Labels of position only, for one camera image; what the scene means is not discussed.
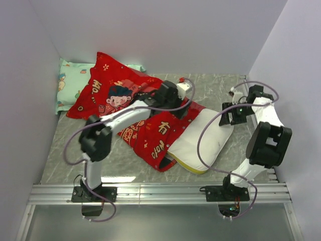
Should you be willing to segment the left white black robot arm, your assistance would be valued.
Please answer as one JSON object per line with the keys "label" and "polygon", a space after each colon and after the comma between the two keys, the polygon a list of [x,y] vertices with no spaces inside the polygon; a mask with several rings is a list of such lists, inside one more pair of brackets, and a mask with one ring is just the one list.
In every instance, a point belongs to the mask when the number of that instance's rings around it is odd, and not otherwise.
{"label": "left white black robot arm", "polygon": [[182,119],[192,102],[190,99],[184,101],[188,93],[195,93],[195,85],[189,79],[177,84],[164,81],[158,89],[137,95],[128,107],[103,117],[92,115],[87,120],[79,137],[85,163],[80,186],[89,202],[107,197],[102,187],[101,161],[110,153],[112,138],[130,125],[161,112],[169,112],[174,118]]}

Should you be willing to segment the red patterned pillowcase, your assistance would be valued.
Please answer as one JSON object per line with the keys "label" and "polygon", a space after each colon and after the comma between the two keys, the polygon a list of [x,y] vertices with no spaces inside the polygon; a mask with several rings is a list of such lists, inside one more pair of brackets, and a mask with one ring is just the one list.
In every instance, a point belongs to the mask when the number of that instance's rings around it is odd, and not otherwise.
{"label": "red patterned pillowcase", "polygon": [[[97,53],[96,64],[90,69],[90,79],[67,117],[88,119],[91,115],[102,117],[124,109],[139,97],[160,88],[162,80],[133,70],[111,56]],[[204,109],[191,103],[187,115],[179,120],[169,112],[162,112],[145,121],[136,122],[118,135],[137,156],[160,172],[170,169],[175,159],[166,157],[169,147],[187,129]]]}

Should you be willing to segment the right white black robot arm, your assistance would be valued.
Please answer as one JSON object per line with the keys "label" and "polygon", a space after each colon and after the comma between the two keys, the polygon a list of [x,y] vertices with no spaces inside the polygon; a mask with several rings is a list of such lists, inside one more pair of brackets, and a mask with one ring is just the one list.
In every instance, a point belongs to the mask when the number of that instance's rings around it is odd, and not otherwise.
{"label": "right white black robot arm", "polygon": [[245,160],[223,180],[221,195],[231,201],[258,174],[282,163],[292,130],[281,123],[276,113],[274,103],[278,96],[264,92],[262,85],[251,86],[247,96],[235,88],[231,88],[229,95],[232,101],[222,104],[219,126],[243,124],[250,115],[255,116],[257,121],[246,147]]}

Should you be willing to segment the cream yellow foam pillow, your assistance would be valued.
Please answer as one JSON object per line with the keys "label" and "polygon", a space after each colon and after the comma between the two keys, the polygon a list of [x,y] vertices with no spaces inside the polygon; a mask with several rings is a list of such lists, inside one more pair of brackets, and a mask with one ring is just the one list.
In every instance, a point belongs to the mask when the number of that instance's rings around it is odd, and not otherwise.
{"label": "cream yellow foam pillow", "polygon": [[197,155],[197,143],[206,124],[216,114],[218,114],[217,111],[203,109],[169,147],[167,156],[175,159],[182,167],[194,174],[204,174],[208,166],[214,164],[234,130],[231,125],[220,127],[218,118],[209,125],[200,142],[200,154],[203,162],[206,163],[203,165]]}

